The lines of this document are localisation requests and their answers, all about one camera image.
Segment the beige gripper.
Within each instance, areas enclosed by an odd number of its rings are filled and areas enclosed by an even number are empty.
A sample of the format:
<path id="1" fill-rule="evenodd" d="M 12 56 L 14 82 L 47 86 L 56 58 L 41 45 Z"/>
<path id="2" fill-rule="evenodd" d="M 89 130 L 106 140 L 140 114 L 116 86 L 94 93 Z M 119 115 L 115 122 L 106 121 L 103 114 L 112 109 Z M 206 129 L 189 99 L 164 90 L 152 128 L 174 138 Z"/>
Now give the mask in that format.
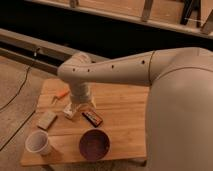
<path id="1" fill-rule="evenodd" d="M 69 85 L 69 88 L 71 92 L 70 99 L 73 109 L 76 109 L 81 104 L 94 105 L 93 96 L 88 83 L 73 83 Z"/>

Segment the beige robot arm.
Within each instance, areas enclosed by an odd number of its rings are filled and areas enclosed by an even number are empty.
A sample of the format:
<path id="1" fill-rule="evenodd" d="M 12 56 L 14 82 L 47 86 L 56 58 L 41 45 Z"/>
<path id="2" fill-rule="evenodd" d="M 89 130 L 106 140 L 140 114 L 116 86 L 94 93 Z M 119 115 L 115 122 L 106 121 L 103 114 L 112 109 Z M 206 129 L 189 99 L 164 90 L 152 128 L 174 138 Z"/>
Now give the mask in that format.
<path id="1" fill-rule="evenodd" d="M 77 103 L 91 99 L 90 82 L 148 86 L 147 171 L 213 171 L 212 51 L 154 50 L 97 63 L 79 52 L 57 74 Z"/>

